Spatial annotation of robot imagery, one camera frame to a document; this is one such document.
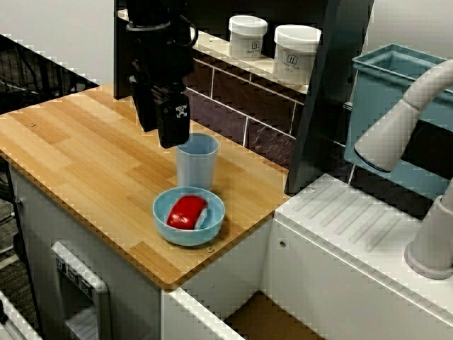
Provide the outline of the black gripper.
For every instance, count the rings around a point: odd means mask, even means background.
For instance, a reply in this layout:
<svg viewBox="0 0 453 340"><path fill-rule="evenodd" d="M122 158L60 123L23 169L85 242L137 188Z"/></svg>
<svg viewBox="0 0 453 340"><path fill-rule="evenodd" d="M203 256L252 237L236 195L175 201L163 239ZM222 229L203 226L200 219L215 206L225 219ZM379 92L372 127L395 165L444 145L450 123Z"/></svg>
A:
<svg viewBox="0 0 453 340"><path fill-rule="evenodd" d="M190 134L183 79L194 70L197 28L184 16L130 16L129 20L126 31L134 41L134 76L129 82L140 125L144 132L158 128L163 148L182 145Z"/></svg>

